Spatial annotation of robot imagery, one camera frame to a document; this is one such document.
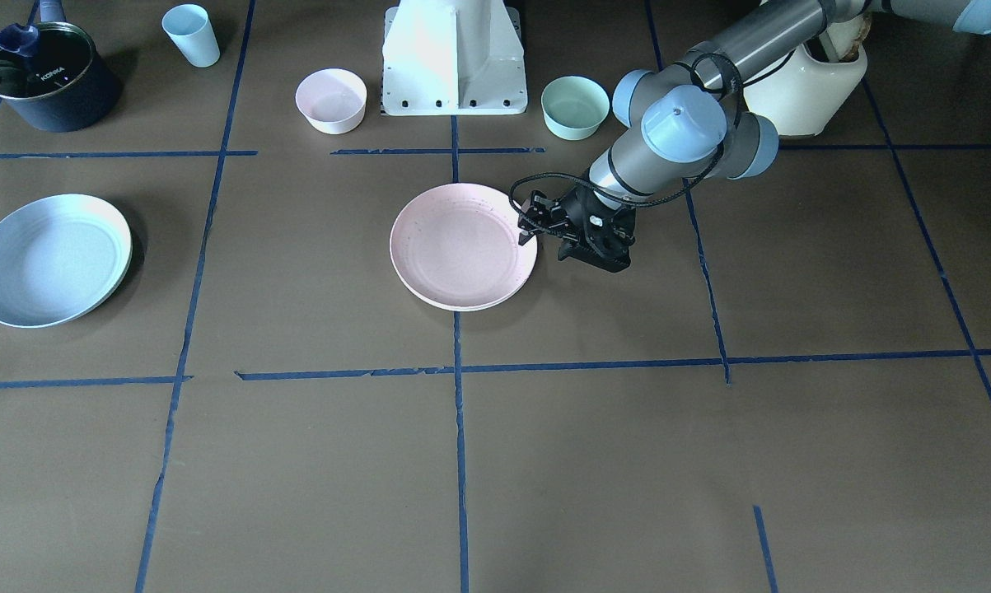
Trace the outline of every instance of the white mounting plate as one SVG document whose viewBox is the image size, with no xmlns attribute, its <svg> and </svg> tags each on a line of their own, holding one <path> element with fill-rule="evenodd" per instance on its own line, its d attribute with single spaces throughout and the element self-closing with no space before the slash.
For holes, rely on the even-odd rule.
<svg viewBox="0 0 991 593">
<path fill-rule="evenodd" d="M 505 8 L 519 41 L 521 13 L 513 7 Z M 398 7 L 392 7 L 386 11 L 385 38 L 389 37 L 390 28 L 399 10 Z M 435 61 L 447 59 L 446 53 L 442 55 L 440 52 L 428 53 L 428 57 Z M 432 70 L 442 70 L 446 66 L 446 63 L 439 63 Z M 478 72 L 472 72 L 469 78 L 457 80 L 457 97 L 442 96 L 447 93 L 432 87 L 423 86 L 420 89 L 420 68 L 424 70 L 427 64 L 410 63 L 408 67 L 402 67 L 386 60 L 381 79 L 382 113 L 396 116 L 515 115 L 524 113 L 528 106 L 528 86 L 522 59 L 488 59 Z M 432 74 L 427 72 L 423 76 L 432 77 Z"/>
</svg>

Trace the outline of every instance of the plate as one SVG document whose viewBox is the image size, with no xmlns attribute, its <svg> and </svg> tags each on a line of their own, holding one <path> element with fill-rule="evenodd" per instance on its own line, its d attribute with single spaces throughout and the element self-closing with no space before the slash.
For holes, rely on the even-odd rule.
<svg viewBox="0 0 991 593">
<path fill-rule="evenodd" d="M 0 222 L 0 323 L 50 327 L 103 303 L 125 278 L 125 217 L 91 195 L 52 195 Z"/>
<path fill-rule="evenodd" d="M 505 193 L 446 184 L 421 193 L 393 222 L 389 252 L 400 281 L 448 311 L 480 311 L 525 285 L 536 241 L 518 246 L 517 213 Z"/>
</svg>

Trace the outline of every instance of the pink plate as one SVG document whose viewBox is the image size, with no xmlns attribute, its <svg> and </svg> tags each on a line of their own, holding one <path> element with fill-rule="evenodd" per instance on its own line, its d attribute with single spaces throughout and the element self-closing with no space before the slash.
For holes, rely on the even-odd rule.
<svg viewBox="0 0 991 593">
<path fill-rule="evenodd" d="M 447 184 L 411 200 L 393 222 L 389 252 L 419 299 L 448 311 L 480 311 L 517 292 L 535 266 L 536 241 L 517 244 L 505 193 Z"/>
</svg>

